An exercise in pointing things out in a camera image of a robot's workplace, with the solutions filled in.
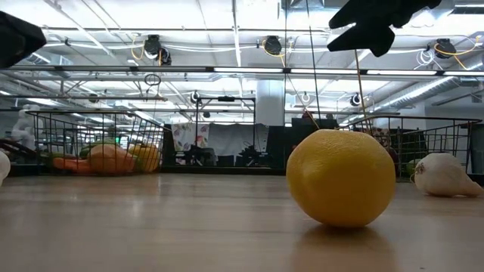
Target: produce basket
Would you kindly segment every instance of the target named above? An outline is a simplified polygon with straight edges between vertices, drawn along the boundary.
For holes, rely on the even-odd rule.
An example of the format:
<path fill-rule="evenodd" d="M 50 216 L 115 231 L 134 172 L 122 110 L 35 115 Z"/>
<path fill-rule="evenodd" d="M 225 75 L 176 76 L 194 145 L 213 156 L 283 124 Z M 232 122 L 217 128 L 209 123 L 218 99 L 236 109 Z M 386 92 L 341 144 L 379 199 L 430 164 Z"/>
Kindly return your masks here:
<path fill-rule="evenodd" d="M 397 177 L 409 178 L 418 161 L 430 153 L 450 153 L 469 171 L 471 134 L 479 119 L 372 116 L 342 130 L 373 136 L 395 163 Z"/>
<path fill-rule="evenodd" d="M 39 174 L 130 175 L 156 172 L 167 129 L 144 113 L 29 111 Z"/>

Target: carrot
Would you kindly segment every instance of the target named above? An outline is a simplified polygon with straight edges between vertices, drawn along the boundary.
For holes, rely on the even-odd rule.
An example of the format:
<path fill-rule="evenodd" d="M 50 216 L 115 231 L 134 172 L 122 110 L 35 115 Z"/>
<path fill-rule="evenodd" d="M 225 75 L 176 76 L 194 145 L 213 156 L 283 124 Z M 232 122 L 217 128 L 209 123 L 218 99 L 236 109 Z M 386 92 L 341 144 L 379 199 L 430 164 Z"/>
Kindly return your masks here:
<path fill-rule="evenodd" d="M 63 159 L 54 158 L 54 167 L 61 170 L 71 170 L 79 174 L 90 174 L 92 172 L 91 166 L 87 159 Z"/>

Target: lemon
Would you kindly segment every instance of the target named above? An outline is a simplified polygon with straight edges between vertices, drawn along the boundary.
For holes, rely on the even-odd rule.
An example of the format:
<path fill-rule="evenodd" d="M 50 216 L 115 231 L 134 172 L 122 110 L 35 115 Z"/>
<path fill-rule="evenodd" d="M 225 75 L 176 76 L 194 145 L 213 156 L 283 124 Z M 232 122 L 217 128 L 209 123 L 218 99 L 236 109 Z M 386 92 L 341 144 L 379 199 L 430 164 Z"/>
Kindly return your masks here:
<path fill-rule="evenodd" d="M 395 193 L 392 157 L 370 135 L 319 130 L 287 161 L 287 182 L 300 208 L 334 227 L 364 227 Z"/>

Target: table surface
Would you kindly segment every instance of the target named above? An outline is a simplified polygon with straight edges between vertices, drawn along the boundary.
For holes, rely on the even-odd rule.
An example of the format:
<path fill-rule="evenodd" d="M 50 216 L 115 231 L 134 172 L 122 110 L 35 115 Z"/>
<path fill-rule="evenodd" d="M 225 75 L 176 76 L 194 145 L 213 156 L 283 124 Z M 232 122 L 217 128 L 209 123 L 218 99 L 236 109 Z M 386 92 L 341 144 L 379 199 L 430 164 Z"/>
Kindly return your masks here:
<path fill-rule="evenodd" d="M 395 199 L 358 231 L 308 218 L 284 177 L 11 178 L 2 271 L 484 271 L 484 199 Z"/>

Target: wire basket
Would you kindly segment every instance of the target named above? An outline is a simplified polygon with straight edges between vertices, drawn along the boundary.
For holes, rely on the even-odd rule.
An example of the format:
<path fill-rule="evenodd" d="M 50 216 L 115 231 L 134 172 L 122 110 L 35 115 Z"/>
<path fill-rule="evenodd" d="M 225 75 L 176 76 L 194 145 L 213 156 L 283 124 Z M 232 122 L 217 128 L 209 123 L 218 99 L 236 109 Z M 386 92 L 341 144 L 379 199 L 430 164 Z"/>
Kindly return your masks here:
<path fill-rule="evenodd" d="M 129 175 L 155 172 L 167 128 L 125 111 L 29 111 L 40 174 Z"/>
<path fill-rule="evenodd" d="M 419 159 L 430 153 L 450 153 L 469 172 L 471 133 L 479 119 L 372 116 L 342 130 L 370 134 L 386 148 L 398 178 L 409 178 Z"/>

